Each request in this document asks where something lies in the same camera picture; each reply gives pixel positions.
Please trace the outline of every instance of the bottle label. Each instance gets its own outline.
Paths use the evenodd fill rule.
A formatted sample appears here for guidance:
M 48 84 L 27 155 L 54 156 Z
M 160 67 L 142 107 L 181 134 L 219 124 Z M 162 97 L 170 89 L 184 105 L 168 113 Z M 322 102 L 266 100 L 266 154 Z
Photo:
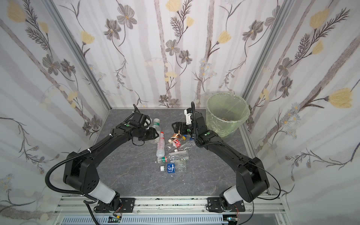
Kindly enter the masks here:
M 165 156 L 165 157 L 162 157 L 162 158 L 161 158 L 161 161 L 162 161 L 162 162 L 167 162 L 167 157 L 166 157 L 166 156 Z
M 168 163 L 167 164 L 167 172 L 168 173 L 175 173 L 175 163 Z
M 181 143 L 178 139 L 173 140 L 173 142 L 174 142 L 176 148 L 181 146 Z

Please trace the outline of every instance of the black cable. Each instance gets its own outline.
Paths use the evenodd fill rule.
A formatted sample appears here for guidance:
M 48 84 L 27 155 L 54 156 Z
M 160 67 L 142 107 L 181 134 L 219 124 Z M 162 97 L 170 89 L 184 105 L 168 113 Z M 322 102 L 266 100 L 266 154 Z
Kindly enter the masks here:
M 98 221 L 96 220 L 96 218 L 95 218 L 95 216 L 94 216 L 94 214 L 93 214 L 93 211 L 91 210 L 90 205 L 89 205 L 89 204 L 93 204 L 93 203 L 95 203 L 95 202 L 91 202 L 91 203 L 90 203 L 90 202 L 84 200 L 84 203 L 85 203 L 87 209 L 89 210 L 90 216 L 91 216 L 91 218 L 93 219 L 94 223 L 95 223 L 96 225 L 100 225 L 100 224 L 98 223 Z
M 255 209 L 255 206 L 254 206 L 254 201 L 252 201 L 252 213 L 251 213 L 251 216 L 249 217 L 249 219 L 247 219 L 246 221 L 242 222 L 241 224 L 244 224 L 246 223 L 247 221 L 249 221 L 252 217 L 252 215 L 254 215 L 254 209 Z
M 258 168 L 260 168 L 260 169 L 262 169 L 262 170 L 264 170 L 266 173 L 268 173 L 270 176 L 272 176 L 272 177 L 275 179 L 275 181 L 276 181 L 276 183 L 278 184 L 278 186 L 279 186 L 279 194 L 278 194 L 278 196 L 276 196 L 275 198 L 271 198 L 271 199 L 260 198 L 260 197 L 258 197 L 258 198 L 259 198 L 259 199 L 263 199 L 263 200 L 269 200 L 269 201 L 270 201 L 270 200 L 275 200 L 275 199 L 277 199 L 277 198 L 280 196 L 280 193 L 281 193 L 281 188 L 280 188 L 280 184 L 279 184 L 278 180 L 277 180 L 271 173 L 269 173 L 267 170 L 265 170 L 265 169 L 263 169 L 263 168 L 255 165 L 255 164 L 253 164 L 253 163 L 250 163 L 250 164 L 253 165 L 253 166 L 256 166 L 256 167 L 258 167 Z
M 103 142 L 101 143 L 98 143 L 97 145 L 93 146 L 93 147 L 90 147 L 90 151 L 94 151 L 94 150 L 97 150 L 98 148 L 100 148 L 101 146 L 105 145 L 110 139 L 112 138 L 112 136 L 108 136 Z M 84 195 L 84 193 L 82 193 L 81 191 L 77 191 L 77 190 L 65 190 L 65 189 L 60 189 L 60 188 L 57 188 L 55 187 L 54 185 L 51 184 L 50 182 L 50 175 L 51 173 L 56 170 L 59 166 L 71 161 L 71 160 L 74 160 L 76 158 L 79 158 L 81 156 L 85 156 L 87 154 L 90 153 L 90 151 L 88 150 L 84 150 L 82 151 L 81 153 L 77 154 L 76 156 L 73 156 L 71 158 L 68 158 L 68 159 L 65 159 L 63 161 L 61 161 L 60 163 L 54 165 L 53 167 L 51 167 L 49 169 L 49 171 L 46 173 L 45 175 L 45 184 L 47 185 L 48 188 L 50 188 L 51 190 L 53 191 L 56 191 L 56 192 L 60 192 L 60 193 L 67 193 L 67 194 L 80 194 L 80 195 Z

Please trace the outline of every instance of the blue bottle label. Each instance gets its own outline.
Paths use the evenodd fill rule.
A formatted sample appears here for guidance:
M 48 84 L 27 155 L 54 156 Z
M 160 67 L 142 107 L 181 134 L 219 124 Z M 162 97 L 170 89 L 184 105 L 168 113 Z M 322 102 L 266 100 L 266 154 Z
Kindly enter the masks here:
M 175 164 L 174 163 L 168 163 L 167 164 L 167 172 L 168 173 L 175 173 Z

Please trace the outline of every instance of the white robot part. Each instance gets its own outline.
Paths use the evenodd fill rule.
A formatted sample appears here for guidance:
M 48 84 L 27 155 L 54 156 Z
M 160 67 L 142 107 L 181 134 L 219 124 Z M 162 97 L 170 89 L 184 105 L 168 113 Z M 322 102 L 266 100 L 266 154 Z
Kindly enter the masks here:
M 89 195 L 106 204 L 109 204 L 115 197 L 115 191 L 99 180 L 98 185 L 92 192 L 89 193 Z
M 224 192 L 224 198 L 229 204 L 234 204 L 235 202 L 243 200 L 243 198 L 239 195 L 238 190 L 236 190 L 236 186 L 233 186 Z

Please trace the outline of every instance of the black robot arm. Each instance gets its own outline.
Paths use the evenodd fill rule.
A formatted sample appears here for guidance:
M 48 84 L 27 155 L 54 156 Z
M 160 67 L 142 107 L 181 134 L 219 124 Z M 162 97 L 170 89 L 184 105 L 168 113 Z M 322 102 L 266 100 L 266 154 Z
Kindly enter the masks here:
M 174 132 L 191 135 L 198 147 L 204 147 L 218 155 L 235 172 L 236 185 L 221 194 L 224 208 L 240 200 L 251 202 L 269 188 L 269 181 L 265 170 L 262 170 L 264 166 L 260 159 L 256 157 L 251 159 L 239 153 L 225 143 L 217 133 L 209 130 L 202 114 L 195 111 L 193 102 L 192 107 L 186 109 L 185 115 L 187 122 L 172 124 Z

